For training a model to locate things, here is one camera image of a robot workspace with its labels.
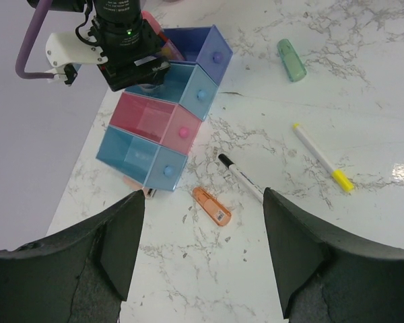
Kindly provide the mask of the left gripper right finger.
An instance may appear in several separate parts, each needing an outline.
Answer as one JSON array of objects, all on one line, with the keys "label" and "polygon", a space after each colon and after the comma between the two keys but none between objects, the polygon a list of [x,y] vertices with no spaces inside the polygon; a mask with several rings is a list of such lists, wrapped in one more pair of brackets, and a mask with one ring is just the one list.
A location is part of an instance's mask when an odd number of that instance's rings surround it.
[{"label": "left gripper right finger", "polygon": [[286,320],[404,322],[404,249],[345,231],[270,188],[263,214]]}]

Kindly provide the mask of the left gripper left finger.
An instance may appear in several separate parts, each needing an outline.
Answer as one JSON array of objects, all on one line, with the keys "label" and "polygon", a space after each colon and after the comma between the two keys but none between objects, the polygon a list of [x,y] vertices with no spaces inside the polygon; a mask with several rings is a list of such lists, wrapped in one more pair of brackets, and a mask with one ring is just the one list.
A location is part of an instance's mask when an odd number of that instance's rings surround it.
[{"label": "left gripper left finger", "polygon": [[0,322],[117,322],[144,212],[138,190],[51,236],[0,250]]}]

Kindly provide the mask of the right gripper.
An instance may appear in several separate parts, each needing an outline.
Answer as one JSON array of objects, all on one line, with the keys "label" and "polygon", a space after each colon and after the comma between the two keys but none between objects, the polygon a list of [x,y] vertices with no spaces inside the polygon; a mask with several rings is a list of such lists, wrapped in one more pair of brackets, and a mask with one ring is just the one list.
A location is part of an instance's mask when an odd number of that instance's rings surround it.
[{"label": "right gripper", "polygon": [[79,29],[77,37],[84,43],[100,46],[108,58],[98,65],[109,88],[119,90],[141,84],[163,84],[170,69],[169,60],[162,55],[161,41],[147,20],[142,18],[140,1],[84,1],[84,15],[95,11],[88,36]]}]

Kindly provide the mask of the light blue drawer box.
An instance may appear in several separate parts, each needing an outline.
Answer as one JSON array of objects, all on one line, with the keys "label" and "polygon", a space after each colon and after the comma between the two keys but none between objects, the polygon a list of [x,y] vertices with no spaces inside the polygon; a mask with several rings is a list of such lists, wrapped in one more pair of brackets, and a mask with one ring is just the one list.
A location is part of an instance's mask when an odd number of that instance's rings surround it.
[{"label": "light blue drawer box", "polygon": [[143,89],[141,85],[134,85],[125,89],[125,92],[180,104],[204,121],[217,89],[216,83],[200,66],[172,63],[162,85],[151,89]]}]

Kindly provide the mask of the purple drawer box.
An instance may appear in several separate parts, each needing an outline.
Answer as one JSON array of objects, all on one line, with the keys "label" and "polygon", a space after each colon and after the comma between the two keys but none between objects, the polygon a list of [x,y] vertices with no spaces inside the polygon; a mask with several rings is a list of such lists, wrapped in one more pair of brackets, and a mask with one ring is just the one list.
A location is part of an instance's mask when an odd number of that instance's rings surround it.
[{"label": "purple drawer box", "polygon": [[164,34],[184,57],[183,61],[170,60],[172,63],[199,65],[220,85],[233,52],[216,25],[166,28]]}]

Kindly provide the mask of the pink drawer box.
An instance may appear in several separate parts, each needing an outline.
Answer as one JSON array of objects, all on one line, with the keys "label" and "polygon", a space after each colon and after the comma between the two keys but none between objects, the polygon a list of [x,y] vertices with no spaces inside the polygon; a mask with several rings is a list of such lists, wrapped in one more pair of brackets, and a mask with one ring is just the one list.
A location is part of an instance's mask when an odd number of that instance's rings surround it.
[{"label": "pink drawer box", "polygon": [[179,104],[125,92],[110,124],[186,155],[201,121]]}]

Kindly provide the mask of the orange correction tape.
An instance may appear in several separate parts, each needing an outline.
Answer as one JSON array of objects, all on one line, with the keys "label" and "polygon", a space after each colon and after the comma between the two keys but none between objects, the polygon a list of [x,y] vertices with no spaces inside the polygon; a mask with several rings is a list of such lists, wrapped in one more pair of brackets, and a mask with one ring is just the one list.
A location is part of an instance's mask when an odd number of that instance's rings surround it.
[{"label": "orange correction tape", "polygon": [[213,195],[200,186],[193,189],[193,198],[209,217],[220,227],[227,225],[231,218],[231,212],[225,208]]}]

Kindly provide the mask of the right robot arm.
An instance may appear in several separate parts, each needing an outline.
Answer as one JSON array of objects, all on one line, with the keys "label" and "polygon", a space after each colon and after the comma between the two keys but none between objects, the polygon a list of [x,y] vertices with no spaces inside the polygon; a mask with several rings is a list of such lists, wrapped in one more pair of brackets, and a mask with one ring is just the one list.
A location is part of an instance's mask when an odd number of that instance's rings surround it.
[{"label": "right robot arm", "polygon": [[[133,85],[162,85],[170,62],[162,39],[140,1],[29,1],[35,12],[18,54],[22,79],[72,85],[82,65],[95,65],[116,92]],[[45,47],[50,69],[27,72],[28,57],[49,11],[76,12],[84,21],[73,31],[52,33]]]}]

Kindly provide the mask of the yellow marker pen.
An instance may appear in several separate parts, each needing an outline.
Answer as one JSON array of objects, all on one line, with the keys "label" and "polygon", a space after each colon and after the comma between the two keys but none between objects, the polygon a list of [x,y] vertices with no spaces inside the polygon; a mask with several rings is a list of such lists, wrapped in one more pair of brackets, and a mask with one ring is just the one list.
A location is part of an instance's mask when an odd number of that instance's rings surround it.
[{"label": "yellow marker pen", "polygon": [[329,173],[334,181],[339,185],[339,187],[344,192],[351,192],[354,189],[354,185],[347,178],[342,170],[336,168],[333,163],[329,161],[327,156],[323,153],[316,142],[310,137],[310,135],[305,131],[304,127],[299,124],[293,124],[293,131],[297,138],[304,144],[304,146],[311,152],[311,154],[321,163],[322,167]]}]

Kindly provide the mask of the black marker pen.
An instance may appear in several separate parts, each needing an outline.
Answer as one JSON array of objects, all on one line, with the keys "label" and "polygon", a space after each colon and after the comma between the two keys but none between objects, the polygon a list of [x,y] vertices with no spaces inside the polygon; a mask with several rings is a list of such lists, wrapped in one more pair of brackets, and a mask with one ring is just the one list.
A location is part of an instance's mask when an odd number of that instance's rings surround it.
[{"label": "black marker pen", "polygon": [[221,153],[217,157],[229,171],[243,184],[253,196],[263,203],[263,190],[255,184],[227,155]]}]

